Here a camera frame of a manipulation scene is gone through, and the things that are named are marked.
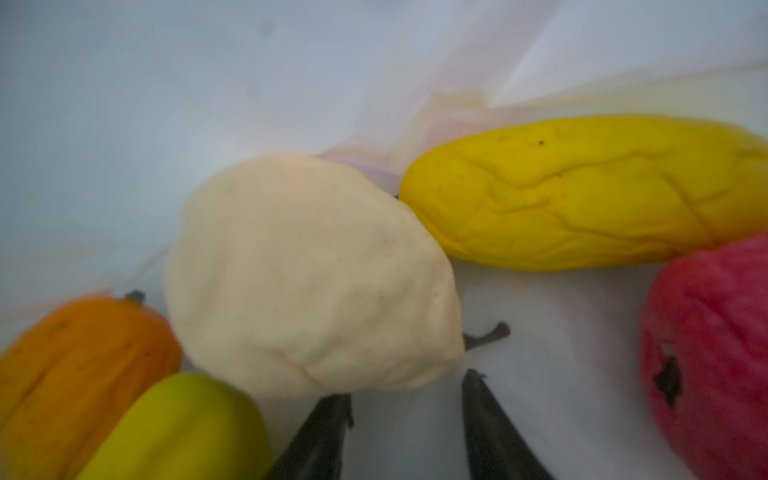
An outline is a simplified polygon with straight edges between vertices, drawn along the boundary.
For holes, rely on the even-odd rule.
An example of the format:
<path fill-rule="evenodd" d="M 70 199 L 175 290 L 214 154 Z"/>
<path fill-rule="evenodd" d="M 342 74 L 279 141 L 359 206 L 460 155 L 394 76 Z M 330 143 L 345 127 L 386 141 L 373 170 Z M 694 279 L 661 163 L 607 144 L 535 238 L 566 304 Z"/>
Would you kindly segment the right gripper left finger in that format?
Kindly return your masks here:
<path fill-rule="evenodd" d="M 264 480 L 339 480 L 345 435 L 354 426 L 350 394 L 321 398 Z"/>

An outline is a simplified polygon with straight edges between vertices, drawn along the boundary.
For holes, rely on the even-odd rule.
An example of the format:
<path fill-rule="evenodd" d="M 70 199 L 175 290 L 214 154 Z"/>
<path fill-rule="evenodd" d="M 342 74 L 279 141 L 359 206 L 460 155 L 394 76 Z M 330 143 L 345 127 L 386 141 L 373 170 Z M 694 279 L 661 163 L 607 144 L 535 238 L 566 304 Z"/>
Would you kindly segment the yellow lemon toy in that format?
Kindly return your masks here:
<path fill-rule="evenodd" d="M 424 153 L 399 197 L 456 259 L 528 271 L 661 262 L 766 228 L 767 141 L 660 115 L 545 120 Z"/>

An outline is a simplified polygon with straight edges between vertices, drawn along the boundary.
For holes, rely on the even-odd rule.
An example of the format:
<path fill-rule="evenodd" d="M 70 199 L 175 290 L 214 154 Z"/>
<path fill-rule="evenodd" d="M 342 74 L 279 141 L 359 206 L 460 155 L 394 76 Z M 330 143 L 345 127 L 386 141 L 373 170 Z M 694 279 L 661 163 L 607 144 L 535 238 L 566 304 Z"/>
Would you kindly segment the orange green papaya toy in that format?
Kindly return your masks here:
<path fill-rule="evenodd" d="M 5 479 L 260 479 L 272 463 L 255 403 L 183 372 L 141 291 L 52 311 L 1 355 Z"/>

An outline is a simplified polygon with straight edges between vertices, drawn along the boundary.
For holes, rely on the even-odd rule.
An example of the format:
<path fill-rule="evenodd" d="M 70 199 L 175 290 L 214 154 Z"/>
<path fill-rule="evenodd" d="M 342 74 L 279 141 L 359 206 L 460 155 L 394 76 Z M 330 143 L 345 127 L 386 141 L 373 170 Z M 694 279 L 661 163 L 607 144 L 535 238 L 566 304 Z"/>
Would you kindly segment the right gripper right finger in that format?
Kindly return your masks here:
<path fill-rule="evenodd" d="M 553 480 L 487 386 L 469 369 L 462 380 L 462 416 L 470 478 Z"/>

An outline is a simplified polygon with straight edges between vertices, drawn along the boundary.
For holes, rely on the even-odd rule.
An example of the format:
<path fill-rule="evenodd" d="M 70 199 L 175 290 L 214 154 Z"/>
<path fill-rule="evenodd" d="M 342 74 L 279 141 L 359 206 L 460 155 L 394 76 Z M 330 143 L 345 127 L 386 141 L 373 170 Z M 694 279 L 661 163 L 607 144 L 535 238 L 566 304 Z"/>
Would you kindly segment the white plastic bag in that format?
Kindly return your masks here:
<path fill-rule="evenodd" d="M 767 1 L 1 1 L 1 351 L 84 294 L 164 311 L 181 205 L 242 159 L 327 152 L 394 193 L 443 139 L 614 112 L 767 137 Z M 639 374 L 659 268 L 454 262 L 467 330 L 512 335 L 356 395 L 342 479 L 469 479 L 466 368 L 557 479 L 696 479 Z"/>

